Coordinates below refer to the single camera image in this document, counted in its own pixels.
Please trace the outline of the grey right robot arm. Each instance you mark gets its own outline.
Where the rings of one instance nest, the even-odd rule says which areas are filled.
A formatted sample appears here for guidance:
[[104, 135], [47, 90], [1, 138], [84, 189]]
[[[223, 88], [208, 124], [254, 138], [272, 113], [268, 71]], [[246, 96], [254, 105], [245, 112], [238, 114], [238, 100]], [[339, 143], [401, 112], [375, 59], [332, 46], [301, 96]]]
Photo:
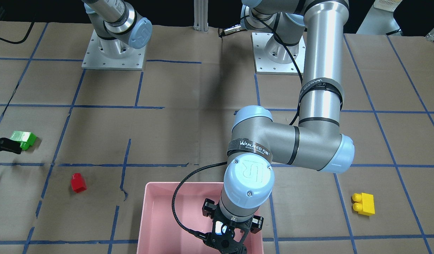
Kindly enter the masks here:
[[[124, 0], [82, 0], [102, 50], [98, 56], [107, 60], [124, 60], [134, 50], [143, 49], [152, 34], [151, 21], [141, 16]], [[32, 132], [14, 131], [10, 138], [0, 138], [0, 151], [20, 154], [34, 145], [37, 136]]]

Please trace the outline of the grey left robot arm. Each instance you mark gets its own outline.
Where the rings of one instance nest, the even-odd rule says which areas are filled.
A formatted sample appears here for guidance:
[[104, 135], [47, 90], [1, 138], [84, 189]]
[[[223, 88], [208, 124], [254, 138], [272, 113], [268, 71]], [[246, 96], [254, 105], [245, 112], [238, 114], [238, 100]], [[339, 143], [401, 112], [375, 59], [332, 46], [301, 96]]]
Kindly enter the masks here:
[[267, 109], [250, 105], [235, 116], [227, 161], [196, 169], [196, 173], [226, 165], [219, 202], [206, 198], [202, 207], [212, 219], [208, 233], [187, 229], [204, 244], [224, 254], [246, 254], [248, 233], [258, 233], [263, 218], [255, 215], [275, 183], [271, 163], [342, 173], [349, 169], [355, 148], [340, 133], [343, 26], [347, 0], [243, 0], [243, 27], [266, 31], [269, 24], [296, 43], [307, 29], [304, 74], [298, 97], [298, 125], [272, 120]]

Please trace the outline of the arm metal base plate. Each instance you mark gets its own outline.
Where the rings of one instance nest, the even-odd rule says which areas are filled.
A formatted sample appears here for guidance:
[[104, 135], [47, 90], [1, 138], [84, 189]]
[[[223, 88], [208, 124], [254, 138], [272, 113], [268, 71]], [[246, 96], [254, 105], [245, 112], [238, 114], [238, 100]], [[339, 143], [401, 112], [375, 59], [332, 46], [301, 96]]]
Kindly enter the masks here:
[[298, 68], [285, 48], [275, 41], [272, 33], [253, 32], [251, 38], [257, 74], [298, 75], [298, 71], [303, 74], [306, 51], [303, 36], [298, 45], [287, 47]]
[[104, 40], [93, 31], [83, 58], [83, 69], [142, 71], [146, 48], [134, 49], [118, 39]]

